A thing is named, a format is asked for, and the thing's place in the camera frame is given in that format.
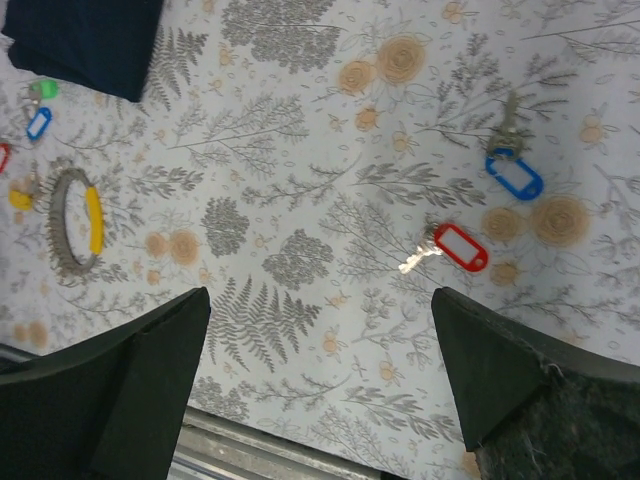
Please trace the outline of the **metal keyring with yellow grip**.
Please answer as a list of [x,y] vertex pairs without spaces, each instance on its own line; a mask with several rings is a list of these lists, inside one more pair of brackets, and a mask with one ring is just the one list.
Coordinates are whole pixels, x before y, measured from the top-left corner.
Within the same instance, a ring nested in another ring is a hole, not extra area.
[[[67,197],[73,184],[84,187],[90,224],[90,255],[84,260],[74,254],[66,226]],[[47,239],[55,270],[61,278],[84,276],[92,270],[104,248],[104,216],[97,187],[71,159],[57,157],[50,164],[45,191]]]

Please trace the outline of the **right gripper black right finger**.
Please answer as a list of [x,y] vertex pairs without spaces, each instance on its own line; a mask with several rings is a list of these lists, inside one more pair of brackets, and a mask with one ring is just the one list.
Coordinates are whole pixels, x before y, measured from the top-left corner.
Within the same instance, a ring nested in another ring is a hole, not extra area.
[[431,310],[467,451],[484,479],[636,479],[639,368],[451,289]]

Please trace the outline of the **key with red tag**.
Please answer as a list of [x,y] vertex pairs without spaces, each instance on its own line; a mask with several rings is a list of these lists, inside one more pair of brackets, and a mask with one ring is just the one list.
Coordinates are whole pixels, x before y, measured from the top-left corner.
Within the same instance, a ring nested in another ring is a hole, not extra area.
[[481,272],[489,263],[488,251],[461,227],[454,223],[431,223],[398,270],[408,274],[424,258],[442,255],[469,273]]

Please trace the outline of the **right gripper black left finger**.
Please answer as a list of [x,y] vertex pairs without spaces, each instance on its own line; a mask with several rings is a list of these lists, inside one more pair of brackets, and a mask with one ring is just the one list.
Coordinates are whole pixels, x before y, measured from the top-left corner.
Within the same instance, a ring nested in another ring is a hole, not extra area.
[[166,478],[210,312],[193,288],[47,355],[2,346],[2,478]]

